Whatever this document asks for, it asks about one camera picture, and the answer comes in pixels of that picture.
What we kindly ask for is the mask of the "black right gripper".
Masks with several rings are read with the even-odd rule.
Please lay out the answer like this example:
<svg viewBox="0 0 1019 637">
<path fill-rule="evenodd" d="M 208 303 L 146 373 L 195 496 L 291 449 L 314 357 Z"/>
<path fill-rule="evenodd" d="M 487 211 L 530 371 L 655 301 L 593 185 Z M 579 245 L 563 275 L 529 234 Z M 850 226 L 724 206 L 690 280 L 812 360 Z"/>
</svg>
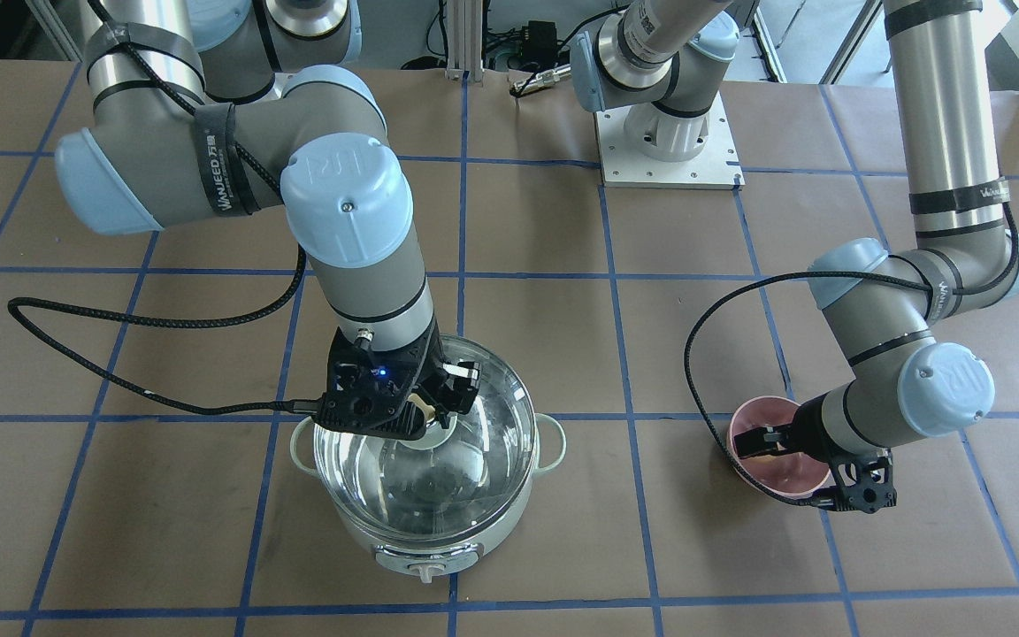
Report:
<svg viewBox="0 0 1019 637">
<path fill-rule="evenodd" d="M 469 414 L 479 393 L 481 365 L 477 360 L 452 362 L 446 356 L 437 321 L 416 342 L 420 368 L 412 394 L 438 415 Z"/>
</svg>

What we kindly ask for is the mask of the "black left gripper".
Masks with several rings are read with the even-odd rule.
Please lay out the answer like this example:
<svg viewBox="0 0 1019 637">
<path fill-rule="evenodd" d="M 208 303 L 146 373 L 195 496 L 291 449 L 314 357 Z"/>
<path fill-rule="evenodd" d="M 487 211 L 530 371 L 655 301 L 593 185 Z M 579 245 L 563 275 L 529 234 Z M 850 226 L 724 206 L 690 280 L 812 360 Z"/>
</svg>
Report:
<svg viewBox="0 0 1019 637">
<path fill-rule="evenodd" d="M 842 450 L 825 431 L 824 399 L 802 403 L 788 424 L 752 428 L 733 435 L 732 452 L 737 459 L 739 455 L 777 450 L 805 453 L 832 466 Z"/>
</svg>

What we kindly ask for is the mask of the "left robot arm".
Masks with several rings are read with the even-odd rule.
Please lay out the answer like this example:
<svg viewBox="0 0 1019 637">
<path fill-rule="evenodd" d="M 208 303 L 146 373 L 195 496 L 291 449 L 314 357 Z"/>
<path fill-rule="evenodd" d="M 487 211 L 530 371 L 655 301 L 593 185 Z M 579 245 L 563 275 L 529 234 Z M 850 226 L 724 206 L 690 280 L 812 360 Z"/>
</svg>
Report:
<svg viewBox="0 0 1019 637">
<path fill-rule="evenodd" d="M 803 273 L 854 373 L 785 424 L 733 436 L 739 458 L 806 453 L 849 463 L 952 434 L 993 407 L 988 367 L 931 327 L 1019 293 L 1019 234 L 996 154 L 978 1 L 886 1 L 884 36 L 916 247 L 875 238 Z"/>
</svg>

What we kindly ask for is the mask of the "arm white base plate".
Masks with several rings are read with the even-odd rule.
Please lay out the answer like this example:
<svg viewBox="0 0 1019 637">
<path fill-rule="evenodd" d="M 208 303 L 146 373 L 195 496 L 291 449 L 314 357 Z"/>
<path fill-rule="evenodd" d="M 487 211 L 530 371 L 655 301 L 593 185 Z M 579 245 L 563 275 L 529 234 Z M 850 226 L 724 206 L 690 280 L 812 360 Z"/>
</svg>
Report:
<svg viewBox="0 0 1019 637">
<path fill-rule="evenodd" d="M 723 97 L 695 118 L 653 104 L 594 114 L 603 185 L 734 189 L 744 185 Z"/>
</svg>

